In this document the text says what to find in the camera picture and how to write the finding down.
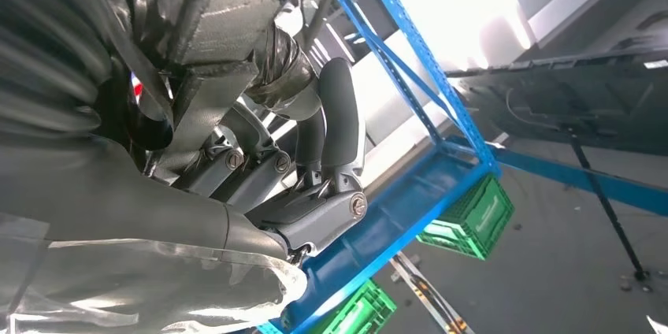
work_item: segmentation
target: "black metal pole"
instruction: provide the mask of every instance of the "black metal pole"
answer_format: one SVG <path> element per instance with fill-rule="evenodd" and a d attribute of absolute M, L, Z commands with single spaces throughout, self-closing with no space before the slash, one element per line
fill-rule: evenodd
<path fill-rule="evenodd" d="M 582 150 L 582 147 L 580 146 L 580 141 L 577 139 L 576 135 L 573 134 L 570 135 L 570 145 L 573 148 L 573 151 L 575 151 L 577 160 L 580 162 L 582 168 L 591 170 L 592 167 L 590 166 L 589 161 L 587 160 L 587 157 L 585 156 L 585 153 Z M 610 223 L 612 224 L 614 231 L 617 233 L 617 237 L 619 237 L 619 240 L 622 242 L 622 246 L 624 246 L 624 250 L 626 250 L 626 254 L 629 256 L 631 263 L 633 263 L 633 268 L 636 269 L 636 272 L 633 275 L 636 277 L 637 280 L 644 280 L 647 277 L 648 273 L 643 269 L 643 266 L 640 264 L 640 260 L 638 260 L 636 252 L 633 251 L 633 247 L 629 242 L 629 238 L 626 237 L 626 233 L 624 233 L 624 228 L 622 228 L 622 225 L 619 223 L 619 219 L 617 218 L 617 214 L 612 209 L 610 200 L 608 200 L 607 197 L 605 196 L 603 188 L 599 184 L 599 180 L 596 179 L 596 176 L 592 173 L 586 173 L 586 174 L 587 174 L 587 179 L 589 179 L 589 183 L 592 185 L 592 190 L 594 190 L 596 197 L 599 198 L 599 201 L 601 202 L 601 206 L 603 206 L 603 210 L 605 210 L 607 218 L 610 219 Z"/>

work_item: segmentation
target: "blue metal shelf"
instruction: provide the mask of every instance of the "blue metal shelf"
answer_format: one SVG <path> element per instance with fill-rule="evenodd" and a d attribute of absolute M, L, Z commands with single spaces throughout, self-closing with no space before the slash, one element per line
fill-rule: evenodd
<path fill-rule="evenodd" d="M 500 174 L 492 152 L 459 100 L 445 73 L 426 46 L 399 0 L 382 0 L 406 35 L 438 92 L 389 49 L 371 28 L 354 0 L 338 0 L 371 51 L 378 57 L 435 146 L 414 167 L 374 199 L 364 219 L 303 266 L 309 283 L 302 298 L 288 306 L 285 317 L 259 327 L 264 333 L 306 332 L 324 314 L 355 292 L 405 247 L 427 224 L 469 190 L 482 176 Z M 401 72 L 409 76 L 461 129 L 478 162 L 467 163 L 443 145 Z"/>

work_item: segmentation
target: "gray floor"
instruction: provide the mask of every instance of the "gray floor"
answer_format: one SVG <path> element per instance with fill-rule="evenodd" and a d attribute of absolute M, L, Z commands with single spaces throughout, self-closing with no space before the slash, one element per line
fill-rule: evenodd
<path fill-rule="evenodd" d="M 515 140 L 512 150 L 576 164 L 567 145 Z M 668 158 L 586 148 L 606 173 L 668 187 Z M 588 192 L 504 168 L 502 185 L 515 214 L 485 262 L 413 242 L 421 271 L 477 334 L 653 333 L 646 316 L 668 324 L 668 276 L 653 293 L 631 277 L 632 266 L 598 200 Z M 668 219 L 613 202 L 646 267 L 668 273 Z M 374 279 L 398 309 L 381 333 L 441 332 L 391 266 Z"/>

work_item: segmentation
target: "blue shelf beam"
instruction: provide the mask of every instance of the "blue shelf beam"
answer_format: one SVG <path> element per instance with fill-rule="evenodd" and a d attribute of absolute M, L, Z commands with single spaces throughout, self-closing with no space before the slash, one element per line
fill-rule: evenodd
<path fill-rule="evenodd" d="M 306 261 L 309 283 L 288 306 L 291 327 L 285 332 L 306 332 L 489 172 L 488 164 L 471 165 L 433 148 L 369 204 L 362 221 Z"/>
<path fill-rule="evenodd" d="M 432 90 L 384 44 L 354 0 L 338 1 L 404 100 L 427 128 L 435 146 L 369 204 L 363 220 L 316 258 L 306 261 L 302 268 L 309 281 L 306 292 L 300 300 L 288 306 L 280 320 L 259 327 L 262 332 L 306 332 L 360 288 L 478 180 L 489 173 L 500 174 L 492 152 L 401 2 L 382 0 L 428 70 L 438 92 Z M 459 126 L 478 162 L 462 161 L 442 146 L 443 136 L 409 88 L 404 75 L 411 78 Z"/>
<path fill-rule="evenodd" d="M 447 149 L 474 154 L 473 149 L 462 137 L 448 137 L 443 146 Z M 528 154 L 515 153 L 508 149 L 499 149 L 494 146 L 489 146 L 489 148 L 496 161 L 502 165 L 543 176 L 584 191 L 594 192 L 587 178 L 587 173 L 592 173 L 596 175 L 605 196 L 609 199 L 668 217 L 668 190 L 663 188 Z"/>
<path fill-rule="evenodd" d="M 429 76 L 435 82 L 439 92 L 445 97 L 442 99 L 435 91 L 433 91 L 425 81 L 423 81 L 415 71 L 409 68 L 405 62 L 394 54 L 384 43 L 378 38 L 377 34 L 367 21 L 365 15 L 360 11 L 359 6 L 354 0 L 338 0 L 343 10 L 350 18 L 353 25 L 357 28 L 359 34 L 365 38 L 367 45 L 371 51 L 381 60 L 395 86 L 402 93 L 402 96 L 409 104 L 410 108 L 415 112 L 417 117 L 427 128 L 429 135 L 434 143 L 442 141 L 438 132 L 435 132 L 434 124 L 426 116 L 421 105 L 415 98 L 412 91 L 409 89 L 406 81 L 403 79 L 399 70 L 405 72 L 438 106 L 440 106 L 445 113 L 453 120 L 462 130 L 465 137 L 469 140 L 473 149 L 476 150 L 480 162 L 487 163 L 495 173 L 499 173 L 498 165 L 495 163 L 492 153 L 485 146 L 484 140 L 477 130 L 473 120 L 471 119 L 466 108 L 459 100 L 455 89 L 447 82 L 447 77 L 436 62 L 431 50 L 427 47 L 424 39 L 420 35 L 413 21 L 410 19 L 408 13 L 403 7 L 400 0 L 381 0 L 392 18 L 397 23 L 399 29 L 408 38 L 408 42 L 413 47 L 415 54 L 420 59 L 421 63 L 429 72 Z"/>

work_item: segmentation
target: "dark panel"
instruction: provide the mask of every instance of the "dark panel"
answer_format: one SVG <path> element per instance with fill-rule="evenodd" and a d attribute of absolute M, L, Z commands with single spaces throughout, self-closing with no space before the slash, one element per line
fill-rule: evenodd
<path fill-rule="evenodd" d="M 648 50 L 448 76 L 469 106 L 511 135 L 567 142 L 563 129 L 573 128 L 585 146 L 666 155 L 666 60 L 668 50 Z"/>

